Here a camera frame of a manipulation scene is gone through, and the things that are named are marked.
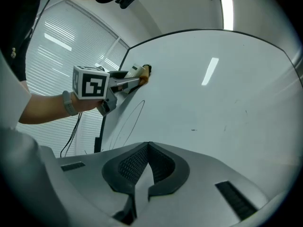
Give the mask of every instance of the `gray watch strap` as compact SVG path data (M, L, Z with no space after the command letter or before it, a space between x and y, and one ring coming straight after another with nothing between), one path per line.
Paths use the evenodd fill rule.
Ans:
M62 96L63 96L64 107L65 107L66 111L69 113L69 115L70 116L77 115L79 112L77 112L72 105L71 93L68 91L64 91L62 93Z

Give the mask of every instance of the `black cable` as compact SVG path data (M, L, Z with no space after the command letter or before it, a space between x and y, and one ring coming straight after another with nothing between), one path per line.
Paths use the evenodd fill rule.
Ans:
M41 11L41 13L39 14L39 17L38 17L38 19L37 19L37 22L36 22L36 24L35 24L35 27L34 27L34 29L33 29L33 32L32 32L32 34L31 34L30 38L33 37L34 31L36 30L36 27L37 27L37 24L39 23L39 20L40 20L42 14L43 14L43 12L44 12L44 10L45 10L45 8L46 8L46 6L48 5L49 2L50 2L50 0L47 0L45 6L43 7L43 9L42 9L42 11Z
M68 143L71 141L71 139L73 138L74 134L75 134L75 131L76 131L76 128L78 127L78 124L80 122L80 119L81 119L81 116L82 116L82 113L79 113L78 114L78 119L77 119L77 123L71 133L71 136L70 136L70 139L68 140L68 142L66 143L66 145L64 146L64 148L61 150L60 152L60 158L62 158L62 152L64 151L64 149L67 147Z
M78 121L77 124L76 124L76 130L75 130L75 132L74 132L74 135L72 136L71 142L70 142L70 144L69 144L69 146L68 146L68 148L67 148L67 150L66 150L66 152L65 152L64 157L66 157L67 152L68 152L68 150L69 150L70 147L71 147L71 143L72 143L72 141L73 141L73 139L74 139L74 137L75 137L75 135L76 135L76 132L77 132L77 129L78 129L78 126L79 126L79 122L80 122L80 120L81 120L81 117L82 117L82 112L80 113L79 121Z

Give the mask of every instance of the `white cube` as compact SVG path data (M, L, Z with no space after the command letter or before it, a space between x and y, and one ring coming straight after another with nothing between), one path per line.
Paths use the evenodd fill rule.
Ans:
M105 99L109 74L96 67L74 66L72 89L78 99Z

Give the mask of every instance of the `whiteboard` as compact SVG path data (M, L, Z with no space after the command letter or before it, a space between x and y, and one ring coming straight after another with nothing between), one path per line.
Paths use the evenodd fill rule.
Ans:
M303 88L282 50L198 30L130 49L121 70L134 63L152 65L150 81L107 116L104 150L154 141L221 160L269 198L289 187L302 156Z

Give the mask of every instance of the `window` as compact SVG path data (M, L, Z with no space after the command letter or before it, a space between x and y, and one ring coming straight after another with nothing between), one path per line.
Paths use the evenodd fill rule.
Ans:
M51 0L27 51L27 84L31 93L54 96L72 91L74 65L103 65L118 70L128 46L103 23L69 0ZM56 157L67 143L78 116L40 125L18 124L17 130L53 149ZM84 112L67 156L93 153L102 115Z

